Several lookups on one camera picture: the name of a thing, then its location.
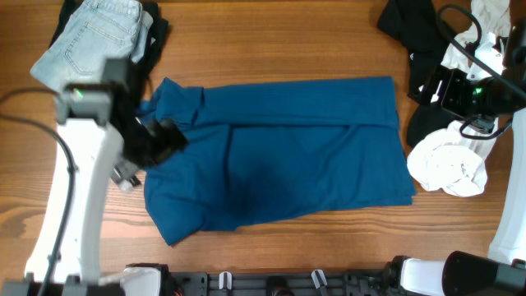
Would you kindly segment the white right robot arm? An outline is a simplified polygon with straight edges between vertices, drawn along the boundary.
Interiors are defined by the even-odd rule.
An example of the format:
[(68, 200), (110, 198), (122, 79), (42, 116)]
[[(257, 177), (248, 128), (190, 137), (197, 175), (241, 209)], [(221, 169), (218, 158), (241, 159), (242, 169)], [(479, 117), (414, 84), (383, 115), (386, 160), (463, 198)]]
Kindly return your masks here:
[(510, 179), (501, 222), (486, 257), (455, 251), (445, 261), (403, 258), (394, 269), (397, 284), (421, 295), (523, 295), (525, 293), (525, 77), (516, 69), (479, 82), (454, 81), (453, 70), (437, 72), (425, 84), (428, 102), (464, 117), (509, 115), (514, 134)]

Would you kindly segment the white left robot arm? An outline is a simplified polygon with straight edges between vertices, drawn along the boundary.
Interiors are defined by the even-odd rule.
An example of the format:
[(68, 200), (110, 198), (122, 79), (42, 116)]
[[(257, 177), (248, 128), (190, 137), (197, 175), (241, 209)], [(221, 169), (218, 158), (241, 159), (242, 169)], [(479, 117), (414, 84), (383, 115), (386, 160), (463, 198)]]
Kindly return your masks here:
[(101, 275), (99, 242), (108, 182), (121, 158), (133, 167), (161, 164), (187, 146), (169, 119), (143, 125), (139, 100), (116, 83), (70, 84), (54, 96), (62, 155), (55, 163), (44, 222), (22, 280), (7, 280), (3, 295), (165, 295), (167, 266), (140, 264)]

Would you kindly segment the dark blue polo shirt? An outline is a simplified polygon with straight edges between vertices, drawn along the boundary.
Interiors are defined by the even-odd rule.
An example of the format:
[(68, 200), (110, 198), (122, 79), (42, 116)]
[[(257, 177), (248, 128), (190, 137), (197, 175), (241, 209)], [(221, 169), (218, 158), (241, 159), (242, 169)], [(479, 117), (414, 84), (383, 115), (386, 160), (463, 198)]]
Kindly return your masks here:
[(174, 121), (188, 141), (145, 176), (145, 208), (169, 245), (322, 210), (407, 206), (416, 192), (388, 76), (215, 88), (167, 79), (139, 113)]

